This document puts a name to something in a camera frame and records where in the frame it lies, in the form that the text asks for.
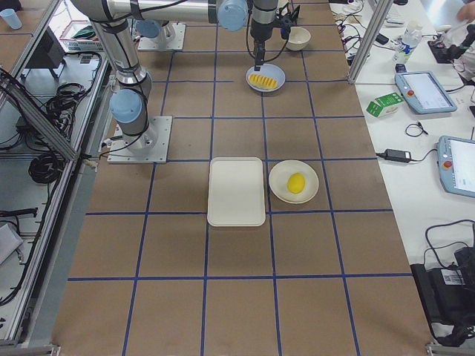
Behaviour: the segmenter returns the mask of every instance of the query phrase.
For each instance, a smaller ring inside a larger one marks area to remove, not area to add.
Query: blue joint cap
[[[162,26],[155,20],[137,20],[135,28],[148,39],[154,39],[162,30]]]
[[[217,11],[217,20],[221,26],[229,31],[237,31],[246,25],[246,0],[225,0]]]
[[[142,112],[142,106],[140,95],[131,89],[121,89],[109,101],[112,115],[121,124],[135,121]]]

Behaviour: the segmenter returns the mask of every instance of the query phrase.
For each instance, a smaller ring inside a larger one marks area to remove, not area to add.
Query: tablet screen
[[[475,192],[475,143],[451,139],[455,188]]]
[[[428,73],[407,74],[404,75],[404,79],[414,90],[414,95],[421,103],[422,108],[438,109],[451,106]]]

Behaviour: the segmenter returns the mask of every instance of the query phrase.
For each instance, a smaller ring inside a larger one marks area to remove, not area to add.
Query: blue cup
[[[8,23],[8,25],[13,28],[14,30],[18,30],[22,27],[22,22],[16,15],[14,9],[5,9],[0,11],[0,16]]]

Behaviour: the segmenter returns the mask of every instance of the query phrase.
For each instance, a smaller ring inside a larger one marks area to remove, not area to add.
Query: tablet
[[[475,197],[475,141],[441,136],[437,153],[444,189],[449,193]]]
[[[457,110],[432,72],[396,73],[396,85],[416,113],[447,113]]]

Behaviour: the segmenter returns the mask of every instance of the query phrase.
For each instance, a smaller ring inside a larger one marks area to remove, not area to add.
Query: green box
[[[397,93],[383,95],[370,102],[366,111],[375,117],[381,117],[398,110],[403,101],[403,98]]]

